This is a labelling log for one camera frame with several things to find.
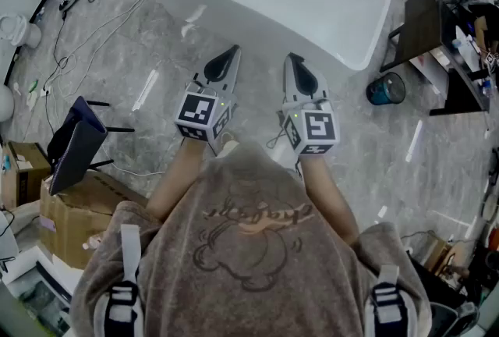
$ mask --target white cable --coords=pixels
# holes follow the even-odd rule
[[[111,36],[113,36],[113,34],[120,28],[123,26],[123,24],[128,21],[128,19],[131,17],[131,15],[135,12],[135,10],[137,10],[139,7],[141,7],[141,5],[143,4],[145,0],[137,0],[135,3],[133,3],[133,5],[128,9],[126,10],[125,12],[122,12],[121,14],[117,15],[117,16],[114,16],[113,18],[111,18],[109,21],[103,23],[102,25],[100,25],[96,30],[94,30],[94,32],[92,32],[88,37],[87,39],[85,39],[85,41],[80,44],[77,48],[75,48],[73,51],[71,51],[71,53],[66,57],[66,60],[65,60],[65,63],[67,64],[69,59],[71,57],[74,58],[75,60],[75,65],[71,68],[71,69],[68,69],[66,72],[63,72],[61,67],[60,67],[60,64],[57,65],[57,67],[55,68],[55,75],[53,76],[52,80],[50,80],[51,83],[54,83],[56,79],[58,79],[58,88],[59,88],[59,92],[61,93],[61,97],[65,100],[65,98],[75,94],[78,89],[80,88],[81,84],[83,83],[83,81],[85,80],[85,78],[87,77],[88,73],[90,72],[90,67],[92,66],[92,62],[94,60],[94,57],[95,55],[97,54],[97,52],[99,51],[100,48],[102,48],[102,46],[104,46],[104,44],[111,38]],[[125,14],[128,13],[128,16],[125,18],[125,20],[123,22],[121,22],[118,27],[116,27],[106,38],[105,40],[102,42],[102,44],[94,51],[94,53],[92,54],[92,57],[90,58],[90,63],[88,64],[88,67],[87,67],[87,71],[85,72],[85,74],[83,75],[83,78],[81,79],[81,81],[78,83],[78,85],[76,86],[76,89],[68,94],[63,94],[62,93],[62,89],[61,89],[61,78],[62,76],[64,75],[67,75],[68,73],[72,72],[75,68],[76,68],[76,56],[75,56],[75,52],[80,49],[81,47],[83,47],[89,40],[90,38],[98,31],[100,30],[102,27],[105,27],[106,25],[108,25],[110,22],[112,22],[113,20],[116,20],[117,18],[119,18],[120,16],[123,16]],[[59,124],[59,127],[61,125],[61,121],[59,120],[59,117],[58,117],[58,113],[57,113],[57,100],[55,99],[55,96],[54,96],[54,104],[55,104],[55,116],[57,118],[57,122]],[[104,146],[102,146],[102,149],[104,150],[104,153],[106,154],[106,156],[108,157],[108,159],[111,159],[111,157],[109,157],[109,154],[108,152],[106,151],[106,149],[104,148]],[[164,174],[165,172],[151,172],[151,173],[144,173],[144,174],[139,174],[139,173],[135,173],[135,172],[132,172],[132,171],[129,171],[127,169],[122,169],[122,168],[119,168],[118,166],[115,165],[115,163],[111,163],[112,166],[114,166],[116,169],[118,169],[119,171],[122,171],[122,172],[126,172],[126,173],[129,173],[131,175],[135,175],[135,176],[152,176],[152,175],[162,175]]]
[[[69,57],[73,56],[75,58],[75,66],[72,68],[72,69],[69,69],[68,71],[66,71],[65,73],[62,72],[62,70],[60,69],[59,70],[59,74],[53,79],[53,81],[59,76],[59,81],[58,81],[58,88],[59,88],[59,91],[62,95],[63,98],[67,98],[69,96],[72,96],[73,94],[75,94],[81,84],[83,83],[83,81],[85,80],[85,78],[87,77],[88,73],[90,72],[90,67],[92,66],[92,62],[94,61],[94,58],[95,58],[95,55],[97,54],[97,52],[102,48],[102,46],[104,46],[104,44],[106,44],[106,42],[111,38],[111,36],[113,36],[115,34],[115,32],[123,26],[123,24],[128,21],[128,19],[131,17],[131,15],[135,12],[135,10],[137,10],[139,7],[141,7],[141,5],[143,4],[145,0],[137,0],[135,3],[133,3],[133,5],[125,12],[122,12],[121,14],[117,15],[117,16],[114,16],[113,18],[111,18],[109,21],[103,23],[102,25],[100,25],[96,30],[94,30],[94,32],[92,32],[90,34],[90,36],[82,43],[80,44],[77,48],[75,48],[69,55],[68,55],[68,61],[69,61]],[[126,13],[128,13],[128,16],[125,18],[125,20],[120,23],[106,38],[105,40],[102,42],[102,44],[94,51],[94,53],[92,54],[92,57],[90,58],[90,62],[88,64],[88,67],[87,67],[87,71],[85,72],[85,74],[83,75],[83,78],[81,79],[81,81],[78,83],[78,85],[76,86],[76,89],[74,89],[73,91],[71,91],[70,93],[68,94],[63,94],[62,93],[62,89],[61,89],[61,81],[60,81],[60,76],[64,76],[64,75],[67,75],[68,73],[70,73],[71,71],[73,71],[75,68],[76,68],[76,56],[74,55],[74,53],[80,49],[81,47],[83,47],[89,40],[90,38],[98,31],[100,30],[102,27],[105,27],[108,23],[112,22],[113,20],[119,18],[120,16],[123,16],[125,15]]]
[[[109,154],[106,151],[106,149],[104,148],[104,146],[101,146],[101,147],[102,147],[102,150],[104,150],[104,153],[106,153],[106,156],[108,157],[108,159],[111,159],[111,157],[109,156]],[[165,173],[165,171],[163,171],[163,172],[151,172],[151,173],[142,173],[141,174],[141,173],[135,173],[132,171],[128,171],[126,169],[119,168],[118,166],[115,165],[114,162],[112,162],[111,165],[114,166],[119,171],[130,173],[130,174],[135,175],[135,176],[152,176],[152,175],[162,175],[163,173]]]
[[[37,100],[34,102],[33,109],[31,110],[30,119],[28,120],[28,126],[26,127],[26,132],[24,132],[23,143],[24,143],[24,140],[26,139],[26,136],[28,135],[28,130],[30,129],[31,119],[33,118],[33,113],[37,107],[37,103],[38,103],[39,98],[40,98],[40,96],[37,97]]]

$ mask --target white toilet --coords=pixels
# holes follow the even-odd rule
[[[36,48],[41,40],[41,30],[20,14],[0,15],[0,39],[10,41],[15,47],[23,44]]]

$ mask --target marble floor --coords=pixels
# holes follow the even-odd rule
[[[80,0],[68,13],[57,45],[57,58],[68,55],[93,30],[136,1]],[[407,87],[404,102],[374,107],[367,101],[366,85],[378,77],[380,64],[386,52],[391,51],[387,36],[402,21],[404,2],[392,0],[368,68],[341,86],[330,87],[342,141],[327,156],[327,163],[362,229],[380,222],[378,213],[386,207],[383,220],[395,222],[401,235],[433,229],[445,239],[462,239],[478,211],[490,149],[499,141],[499,105],[494,97],[487,115],[487,139],[483,114],[430,118],[428,111],[441,100],[408,64],[395,69]],[[9,81],[12,89],[15,83],[19,85],[20,94],[14,93],[13,119],[0,125],[4,139],[38,141],[47,147],[51,139],[48,119],[53,128],[59,127],[69,106],[82,95],[111,103],[109,109],[96,110],[104,124],[136,129],[135,133],[110,133],[104,143],[104,149],[119,168],[144,174],[168,167],[181,141],[172,118],[185,83],[211,52],[229,47],[230,42],[201,28],[193,28],[182,37],[183,21],[168,14],[157,0],[144,0],[97,52],[90,72],[74,92],[87,71],[91,54],[124,17],[120,20],[102,28],[76,52],[76,68],[58,78],[51,85],[53,93],[48,99],[39,98],[30,111],[28,87],[39,80],[39,93],[55,70],[52,52],[62,25],[56,3],[51,0],[46,4],[39,22],[43,32],[41,44],[35,50],[21,50]],[[64,72],[73,63],[71,60]],[[132,111],[152,69],[159,72],[158,79],[142,107]],[[235,133],[263,147],[278,134],[275,111],[283,98],[281,78],[280,71],[269,72],[258,58],[243,56],[235,88],[239,107],[230,124]],[[408,163],[406,152],[420,119],[423,131]],[[285,138],[269,154],[286,166],[294,164]],[[101,150],[95,161],[104,159],[106,154]],[[160,179],[158,175],[131,175],[111,165],[102,170],[144,195],[149,195]]]

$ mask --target cartoon print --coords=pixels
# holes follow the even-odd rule
[[[199,233],[193,262],[202,271],[226,272],[245,291],[263,292],[275,286],[289,251],[301,251],[296,232],[314,214],[311,204],[293,208],[279,200],[273,183],[249,179],[234,182],[223,206],[203,213],[214,227]]]

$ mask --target cardboard box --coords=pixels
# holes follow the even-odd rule
[[[441,265],[442,259],[449,251],[449,246],[446,241],[433,237],[430,256],[424,261],[424,267],[434,273]]]
[[[9,156],[10,169],[2,173],[2,202],[5,207],[13,209],[38,200],[41,181],[51,171],[40,146],[9,141],[3,147],[3,156],[6,155]]]
[[[106,230],[120,202],[147,203],[145,197],[96,171],[88,171],[81,182],[64,193],[51,196],[49,186],[45,180],[41,187],[41,242],[67,265],[78,269],[87,266],[93,253],[84,250],[83,244]]]

